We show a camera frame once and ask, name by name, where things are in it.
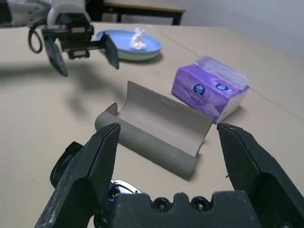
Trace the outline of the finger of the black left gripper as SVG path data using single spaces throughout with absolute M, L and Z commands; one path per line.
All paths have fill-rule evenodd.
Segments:
M 109 35 L 103 33 L 101 37 L 101 49 L 104 50 L 105 56 L 110 65 L 115 69 L 119 69 L 119 57 L 117 47 Z
M 45 49 L 49 61 L 54 69 L 56 69 L 62 76 L 68 76 L 61 52 L 55 43 L 55 38 L 51 35 L 45 35 Z

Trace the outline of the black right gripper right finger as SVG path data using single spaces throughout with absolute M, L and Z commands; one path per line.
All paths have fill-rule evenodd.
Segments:
M 232 186 L 247 193 L 262 227 L 302 228 L 304 198 L 276 159 L 240 127 L 217 130 Z

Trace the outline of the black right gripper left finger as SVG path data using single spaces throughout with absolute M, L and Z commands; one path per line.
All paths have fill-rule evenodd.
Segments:
M 121 126 L 100 128 L 67 166 L 37 228 L 86 228 L 106 202 Z

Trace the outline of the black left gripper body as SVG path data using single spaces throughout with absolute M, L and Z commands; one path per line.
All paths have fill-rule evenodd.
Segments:
M 93 41 L 93 25 L 82 13 L 61 13 L 54 25 L 42 28 L 45 39 L 55 42 L 59 40 L 61 50 L 68 54 L 69 59 L 88 58 L 90 50 L 102 48 L 100 41 Z

